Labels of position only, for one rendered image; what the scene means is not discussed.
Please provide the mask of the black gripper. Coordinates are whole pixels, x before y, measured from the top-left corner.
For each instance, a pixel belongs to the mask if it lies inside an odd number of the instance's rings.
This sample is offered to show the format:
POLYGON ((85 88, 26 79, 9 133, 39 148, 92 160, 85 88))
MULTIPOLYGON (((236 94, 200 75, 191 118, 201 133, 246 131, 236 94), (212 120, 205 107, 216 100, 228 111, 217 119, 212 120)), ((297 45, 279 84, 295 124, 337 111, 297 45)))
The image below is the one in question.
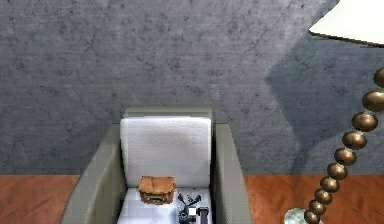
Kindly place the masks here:
POLYGON ((182 203, 182 210, 179 211, 179 224, 189 224, 188 208, 201 201, 201 195, 197 195, 194 199, 188 196, 188 203, 184 201, 182 193, 178 193, 177 199, 182 203))

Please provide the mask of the brass ball floor lamp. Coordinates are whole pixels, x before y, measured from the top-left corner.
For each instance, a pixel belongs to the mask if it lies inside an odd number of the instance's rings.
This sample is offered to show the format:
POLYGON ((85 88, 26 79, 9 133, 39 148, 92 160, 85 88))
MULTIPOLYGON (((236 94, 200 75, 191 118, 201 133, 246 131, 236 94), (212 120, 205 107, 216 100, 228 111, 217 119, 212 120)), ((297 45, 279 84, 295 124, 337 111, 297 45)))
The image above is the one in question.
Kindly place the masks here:
MULTIPOLYGON (((309 28, 309 33, 373 47, 384 47, 384 0, 339 0, 325 16, 309 28)), ((356 160, 356 152, 367 144, 365 134, 378 126, 376 114, 384 111, 384 66, 375 71, 374 90, 362 97, 364 110, 353 115, 352 129, 342 136, 343 146, 334 152, 327 175, 320 180, 314 198, 306 209, 291 208, 283 216, 283 224, 324 224, 321 216, 332 203, 340 182, 347 178, 348 168, 356 160)))

